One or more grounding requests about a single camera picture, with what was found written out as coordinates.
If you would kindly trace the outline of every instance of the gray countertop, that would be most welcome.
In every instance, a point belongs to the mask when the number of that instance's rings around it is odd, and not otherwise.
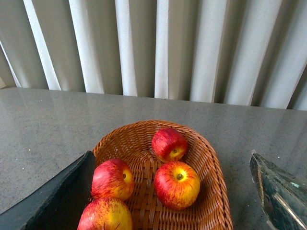
[[[215,149],[236,230],[268,230],[249,169],[251,151],[307,175],[307,112],[83,92],[0,90],[0,213],[92,150],[107,133],[140,120],[193,128]]]

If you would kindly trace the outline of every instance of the apple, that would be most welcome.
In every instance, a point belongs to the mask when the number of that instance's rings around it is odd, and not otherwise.
[[[162,128],[152,139],[152,148],[162,162],[178,161],[186,153],[188,142],[185,137],[174,128]]]
[[[83,210],[77,230],[131,230],[127,205],[116,197],[94,200]]]
[[[125,201],[132,195],[133,189],[132,171],[121,159],[109,159],[94,171],[91,190],[93,199],[111,196]]]
[[[163,164],[154,177],[154,188],[159,200],[174,210],[191,206],[200,192],[200,187],[197,173],[181,161]]]

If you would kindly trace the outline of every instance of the wicker basket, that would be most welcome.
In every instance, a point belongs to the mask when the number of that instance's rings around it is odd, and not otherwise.
[[[196,202],[182,211],[161,204],[154,192],[154,176],[163,164],[151,148],[153,135],[164,127],[182,133],[189,149],[181,161],[199,175],[201,190]],[[161,120],[140,121],[113,130],[93,149],[96,167],[111,158],[130,166],[135,181],[132,196],[126,201],[133,229],[143,230],[232,230],[227,189],[214,149],[193,129]]]

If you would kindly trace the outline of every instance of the curtain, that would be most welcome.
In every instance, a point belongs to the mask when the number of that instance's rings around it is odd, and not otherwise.
[[[307,111],[306,0],[0,0],[0,88]]]

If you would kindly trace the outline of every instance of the metal object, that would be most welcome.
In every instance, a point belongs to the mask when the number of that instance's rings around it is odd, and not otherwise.
[[[249,165],[268,225],[274,230],[307,230],[307,179],[291,175],[256,151]]]
[[[0,215],[0,230],[75,230],[91,191],[95,156],[83,156]]]

